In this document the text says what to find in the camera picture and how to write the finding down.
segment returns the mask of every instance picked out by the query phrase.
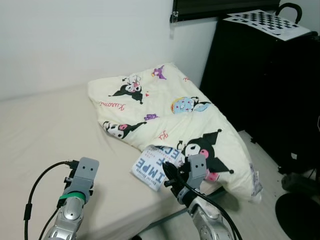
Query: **mattress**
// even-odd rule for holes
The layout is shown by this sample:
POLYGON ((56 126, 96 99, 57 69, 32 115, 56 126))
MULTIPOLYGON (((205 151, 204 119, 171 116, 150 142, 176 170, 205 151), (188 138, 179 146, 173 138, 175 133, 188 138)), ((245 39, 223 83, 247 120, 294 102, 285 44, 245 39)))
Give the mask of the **mattress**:
MULTIPOLYGON (((169 189, 155 192, 131 173, 139 150, 109 137, 97 123, 87 85, 0 102, 1 238, 22 239, 32 184, 48 166, 81 157, 100 162, 93 196, 84 207, 78 239, 126 240, 152 222, 184 208, 169 189)), ((39 183, 29 239, 38 239, 54 211, 70 170, 60 166, 39 183)), ((219 185, 204 182, 211 193, 219 185)))

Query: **blanket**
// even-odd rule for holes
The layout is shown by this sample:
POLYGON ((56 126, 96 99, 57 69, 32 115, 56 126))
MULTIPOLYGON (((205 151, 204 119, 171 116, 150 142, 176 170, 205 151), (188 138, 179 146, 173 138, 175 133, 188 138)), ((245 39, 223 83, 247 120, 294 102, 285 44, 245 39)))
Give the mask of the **blanket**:
POLYGON ((252 200, 261 191, 243 140, 174 64, 93 80, 88 96, 108 135, 140 151, 154 145, 175 148, 185 156, 204 155, 206 179, 221 183, 238 198, 252 200))

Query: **green band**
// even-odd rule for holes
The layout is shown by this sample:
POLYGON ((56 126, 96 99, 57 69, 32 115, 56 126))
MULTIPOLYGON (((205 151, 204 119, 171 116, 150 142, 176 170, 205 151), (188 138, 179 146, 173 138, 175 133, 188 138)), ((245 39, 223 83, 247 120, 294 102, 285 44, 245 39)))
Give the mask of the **green band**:
POLYGON ((86 196, 81 192, 72 192, 72 193, 69 193, 66 195, 62 195, 61 197, 59 197, 59 200, 67 199, 67 198, 71 198, 71 197, 77 197, 77 198, 82 199, 83 201, 86 201, 86 196))

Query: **checkerboard calibration pattern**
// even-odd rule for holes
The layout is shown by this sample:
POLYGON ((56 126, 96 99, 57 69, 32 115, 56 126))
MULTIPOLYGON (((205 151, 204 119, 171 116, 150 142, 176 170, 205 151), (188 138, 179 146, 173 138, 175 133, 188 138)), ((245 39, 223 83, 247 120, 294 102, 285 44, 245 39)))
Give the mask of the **checkerboard calibration pattern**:
POLYGON ((281 29, 292 29, 298 28, 299 26, 296 24, 292 24, 290 21, 286 19, 282 19, 278 16, 271 15, 260 11, 258 13, 245 13, 245 14, 237 14, 236 17, 246 19, 252 21, 254 23, 258 23, 260 26, 264 26, 269 30, 281 30, 281 29))

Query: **window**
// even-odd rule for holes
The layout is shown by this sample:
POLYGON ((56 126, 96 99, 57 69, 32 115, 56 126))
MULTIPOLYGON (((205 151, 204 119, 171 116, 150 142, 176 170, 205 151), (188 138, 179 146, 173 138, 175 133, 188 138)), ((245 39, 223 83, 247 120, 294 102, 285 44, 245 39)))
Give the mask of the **window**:
POLYGON ((256 9, 276 10, 280 0, 173 0, 170 22, 216 17, 256 9))

